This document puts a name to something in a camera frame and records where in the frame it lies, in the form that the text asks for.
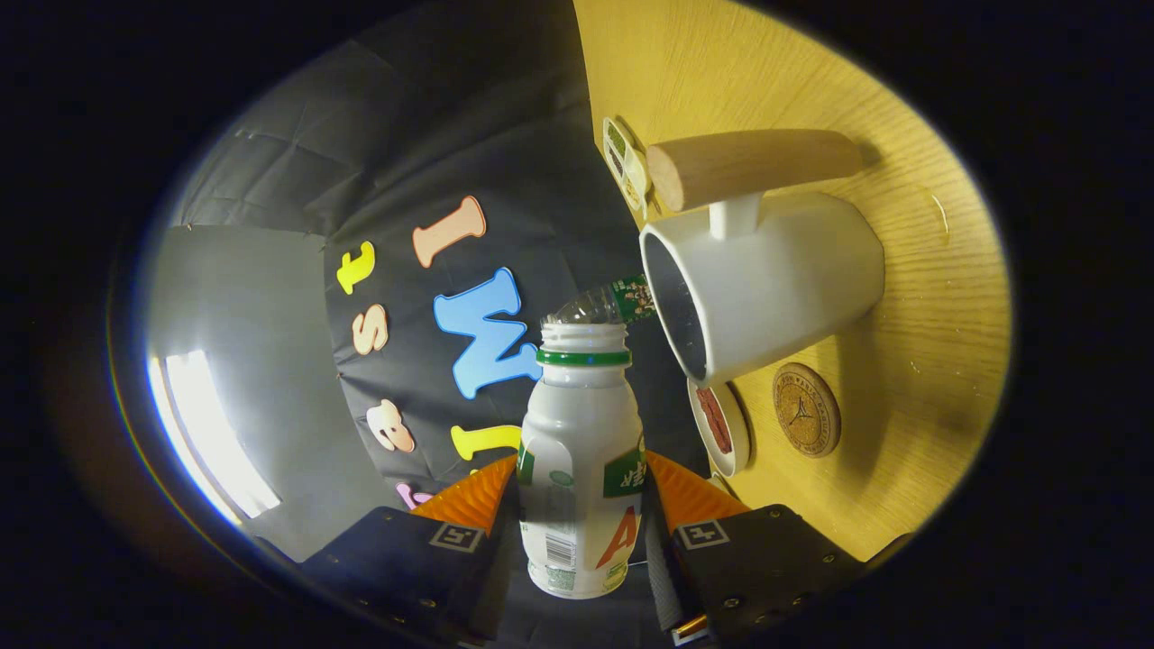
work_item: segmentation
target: wooden table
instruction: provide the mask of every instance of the wooden table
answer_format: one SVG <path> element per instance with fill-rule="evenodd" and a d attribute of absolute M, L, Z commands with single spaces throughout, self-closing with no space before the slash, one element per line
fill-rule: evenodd
<path fill-rule="evenodd" d="M 643 148 L 756 128 L 826 128 L 862 147 L 857 176 L 778 192 L 854 203 L 885 248 L 885 296 L 848 330 L 732 383 L 754 439 L 729 484 L 747 505 L 785 503 L 869 559 L 959 484 L 998 405 L 1009 281 L 974 181 L 901 98 L 772 17 L 722 0 L 574 3 L 599 149 L 606 115 Z M 649 212 L 670 216 L 659 202 Z M 826 457 L 799 454 L 778 424 L 772 381 L 787 361 L 816 370 L 837 396 L 841 441 Z"/>

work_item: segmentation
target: barcode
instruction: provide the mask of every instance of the barcode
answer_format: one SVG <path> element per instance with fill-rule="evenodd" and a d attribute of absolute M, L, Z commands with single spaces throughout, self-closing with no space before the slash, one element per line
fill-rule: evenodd
<path fill-rule="evenodd" d="M 576 550 L 575 544 L 563 538 L 557 538 L 548 534 L 545 535 L 545 558 L 550 564 L 556 564 L 567 568 L 574 567 Z"/>

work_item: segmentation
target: orange letter a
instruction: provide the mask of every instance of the orange letter a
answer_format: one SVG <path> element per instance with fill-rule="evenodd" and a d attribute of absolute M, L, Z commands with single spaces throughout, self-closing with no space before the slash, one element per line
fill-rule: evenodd
<path fill-rule="evenodd" d="M 625 515 L 621 517 L 621 524 L 617 525 L 617 531 L 613 535 L 613 540 L 609 542 L 609 546 L 605 549 L 605 554 L 601 554 L 601 560 L 597 562 L 597 567 L 609 562 L 613 559 L 613 554 L 621 550 L 622 547 L 632 547 L 634 543 L 637 542 L 637 516 L 634 514 L 634 506 L 630 505 L 629 509 L 625 509 Z"/>

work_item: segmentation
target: cork coaster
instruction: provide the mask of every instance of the cork coaster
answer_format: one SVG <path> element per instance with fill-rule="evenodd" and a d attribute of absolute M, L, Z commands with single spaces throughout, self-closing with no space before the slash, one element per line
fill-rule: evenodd
<path fill-rule="evenodd" d="M 787 363 L 773 378 L 773 405 L 789 443 L 802 455 L 829 455 L 841 437 L 841 412 L 825 381 L 800 363 Z"/>

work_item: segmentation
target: foam letter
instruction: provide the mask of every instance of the foam letter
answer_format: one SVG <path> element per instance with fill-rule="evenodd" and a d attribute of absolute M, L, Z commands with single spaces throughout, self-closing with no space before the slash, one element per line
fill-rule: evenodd
<path fill-rule="evenodd" d="M 402 423 L 400 411 L 391 401 L 382 398 L 381 405 L 369 408 L 365 412 L 365 420 L 368 423 L 368 430 L 373 432 L 373 437 L 387 450 L 396 449 L 402 453 L 412 453 L 417 448 L 413 434 Z"/>
<path fill-rule="evenodd" d="M 516 314 L 520 311 L 520 294 L 508 268 L 499 268 L 493 278 L 464 293 L 433 299 L 433 316 L 442 331 L 472 336 L 460 358 L 452 364 L 457 389 L 467 400 L 477 398 L 477 390 L 489 383 L 517 376 L 541 378 L 537 364 L 537 345 L 525 343 L 516 355 L 501 358 L 529 327 L 524 322 L 492 320 L 495 313 Z"/>
<path fill-rule="evenodd" d="M 376 254 L 373 252 L 373 244 L 364 241 L 361 254 L 353 261 L 350 253 L 340 258 L 340 268 L 337 269 L 337 283 L 345 290 L 345 294 L 353 294 L 353 284 L 369 276 L 373 267 L 376 266 Z"/>
<path fill-rule="evenodd" d="M 465 237 L 484 234 L 485 212 L 481 211 L 481 203 L 472 196 L 465 196 L 460 207 L 449 216 L 428 227 L 413 229 L 413 251 L 417 252 L 417 261 L 428 268 L 433 266 L 433 258 L 439 252 Z"/>
<path fill-rule="evenodd" d="M 413 493 L 413 487 L 409 486 L 407 483 L 397 483 L 397 493 L 400 494 L 400 499 L 405 501 L 405 507 L 410 509 L 417 509 L 417 506 L 427 502 L 433 498 L 432 493 L 417 492 Z"/>
<path fill-rule="evenodd" d="M 517 449 L 520 446 L 520 427 L 518 426 L 493 426 L 492 428 L 480 428 L 478 431 L 466 431 L 460 426 L 449 428 L 452 437 L 452 446 L 457 449 L 457 455 L 469 462 L 478 450 L 490 448 Z"/>
<path fill-rule="evenodd" d="M 605 549 L 605 554 L 601 554 L 601 560 L 597 562 L 597 567 L 600 568 L 608 564 L 609 559 L 613 559 L 614 552 L 622 547 L 632 547 L 635 542 L 637 542 L 637 515 L 634 514 L 634 506 L 630 505 L 629 509 L 625 509 L 625 515 L 621 517 L 621 524 L 617 525 L 613 540 Z"/>
<path fill-rule="evenodd" d="M 374 304 L 365 313 L 358 313 L 353 318 L 353 349 L 357 353 L 365 356 L 370 351 L 379 350 L 389 342 L 389 319 L 384 314 L 384 307 Z"/>

